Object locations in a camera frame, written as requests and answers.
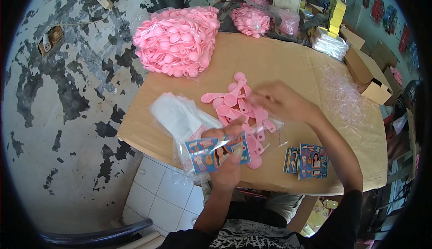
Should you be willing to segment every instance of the plastic bag of pink spoons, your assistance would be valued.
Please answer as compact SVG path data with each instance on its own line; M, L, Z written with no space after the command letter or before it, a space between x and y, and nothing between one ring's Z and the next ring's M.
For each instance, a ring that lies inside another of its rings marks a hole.
M247 36L259 38L269 30L270 17L255 7L240 7L229 13L238 31Z
M214 7L165 8L138 27L133 44L144 68L175 77L196 78L216 47L219 10Z
M247 79L244 73L236 73L234 79L237 83L228 85L228 93L206 93L202 95L201 101L203 103L212 103L219 121L224 126L227 126L241 115L245 116L245 123L241 128L246 133L246 143L251 157L251 161L246 165L249 168L256 169L262 164L260 154L265 150L262 145L262 142L265 141L264 129L274 133L284 124L275 119L271 121L265 109L252 107L247 101L247 97L252 94L252 91L246 84Z

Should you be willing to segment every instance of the stack of printed cards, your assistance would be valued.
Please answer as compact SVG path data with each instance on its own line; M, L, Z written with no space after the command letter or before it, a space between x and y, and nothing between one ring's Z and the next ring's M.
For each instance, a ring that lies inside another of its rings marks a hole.
M300 149L286 150L283 171L297 174L298 179L310 177L326 178L329 158L324 148L311 144L300 144Z

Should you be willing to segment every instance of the white tile floor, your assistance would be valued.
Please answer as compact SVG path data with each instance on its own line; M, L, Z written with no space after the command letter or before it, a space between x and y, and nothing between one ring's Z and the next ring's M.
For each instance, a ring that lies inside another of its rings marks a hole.
M153 225L142 236L191 229L203 210L203 193L201 187L184 181L181 170L144 155L124 206L123 222L152 219Z

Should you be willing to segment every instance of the electrical cable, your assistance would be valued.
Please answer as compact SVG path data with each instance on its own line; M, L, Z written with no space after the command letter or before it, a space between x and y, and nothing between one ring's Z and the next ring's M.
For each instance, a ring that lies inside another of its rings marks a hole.
M108 14L107 14L104 18L99 19L99 20L96 20L96 21L81 22L81 23L74 23L74 24L61 24L61 23L59 23L59 24L55 24L55 25L50 26L50 27L48 28L48 30L51 30L51 29L52 29L53 27L55 27L55 26L73 26L73 25L84 25L84 24L93 24L93 23L97 23L97 22L100 22L100 21L103 21L103 20L107 19L107 17L108 17L108 15L109 15L110 12L111 12L111 8L108 10Z
M73 25L84 25L84 24L97 23L97 22L100 22L100 21L103 21L103 20L107 19L107 17L108 17L108 15L109 15L110 12L111 12L111 8L108 10L108 14L104 18L96 20L96 21L81 22L81 23L74 23L74 24L61 24L61 23L59 23L59 24L55 24L55 25L50 26L48 29L51 29L51 28L53 28L55 26L73 26Z

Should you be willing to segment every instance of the peeling painted wall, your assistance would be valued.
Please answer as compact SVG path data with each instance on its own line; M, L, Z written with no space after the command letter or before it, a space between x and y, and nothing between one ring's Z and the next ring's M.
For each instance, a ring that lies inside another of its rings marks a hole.
M44 231L119 226L142 159L115 136L148 73L130 29L148 12L182 0L111 1L105 20L64 26L42 57L37 44L51 25L99 20L107 10L96 0L32 0L11 45L2 77L2 140L19 197Z

